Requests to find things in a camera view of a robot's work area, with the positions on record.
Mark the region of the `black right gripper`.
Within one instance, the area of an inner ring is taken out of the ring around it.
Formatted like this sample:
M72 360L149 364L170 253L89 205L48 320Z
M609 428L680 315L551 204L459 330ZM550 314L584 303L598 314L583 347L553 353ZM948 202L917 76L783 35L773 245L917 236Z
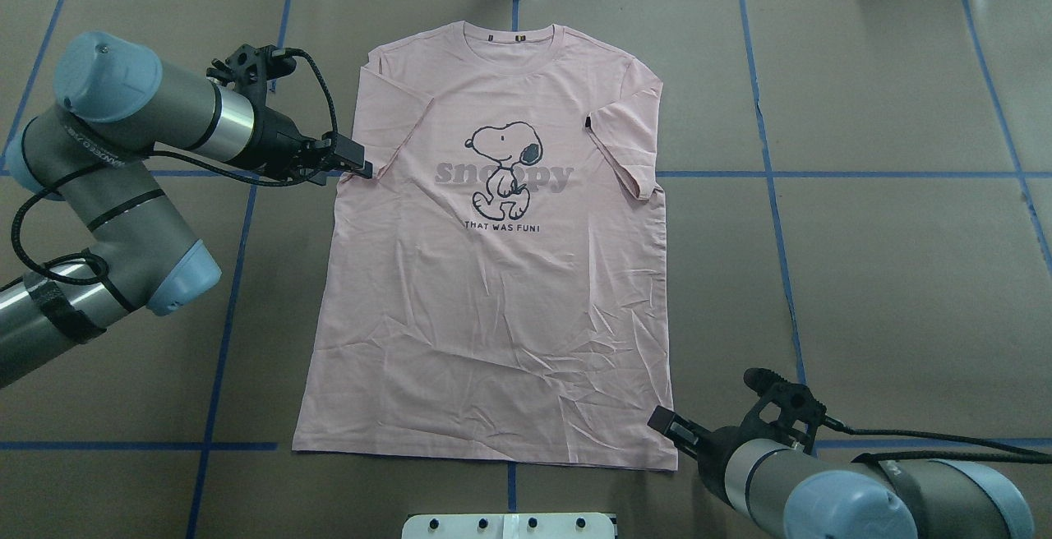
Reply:
M647 426L669 439L677 450L686 450L695 461L703 486L724 486L731 456L751 440L739 426L708 430L661 405L651 412Z

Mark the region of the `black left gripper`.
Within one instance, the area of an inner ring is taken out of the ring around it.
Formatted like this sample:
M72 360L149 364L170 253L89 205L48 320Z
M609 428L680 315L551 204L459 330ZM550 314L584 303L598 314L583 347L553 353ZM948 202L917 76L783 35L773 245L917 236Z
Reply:
M317 186L326 184L328 171L373 177L363 145L349 137L308 137L292 119L271 108L261 109L252 127L247 169L274 181L306 181Z

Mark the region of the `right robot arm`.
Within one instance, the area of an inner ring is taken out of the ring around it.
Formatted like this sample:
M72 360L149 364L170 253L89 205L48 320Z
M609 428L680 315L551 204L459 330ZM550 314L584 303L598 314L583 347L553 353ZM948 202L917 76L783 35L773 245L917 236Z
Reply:
M691 457L703 486L773 538L1033 538L1021 491L977 461L830 463L749 412L709 430L656 407L648 426Z

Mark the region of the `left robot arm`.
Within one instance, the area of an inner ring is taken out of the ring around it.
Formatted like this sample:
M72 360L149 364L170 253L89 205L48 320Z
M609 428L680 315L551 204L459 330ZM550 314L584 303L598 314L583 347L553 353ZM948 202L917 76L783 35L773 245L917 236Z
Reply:
M219 282L218 263L147 159L259 187L322 186L332 172L372 177L363 146L337 128L308 137L268 108L268 83L294 74L298 60L311 57L244 44L198 76L105 31L70 41L55 71L55 104L5 152L31 198L12 218L12 249L26 272L2 290L3 386L139 308L166 316ZM34 261L21 232L41 200L67 202L92 246Z

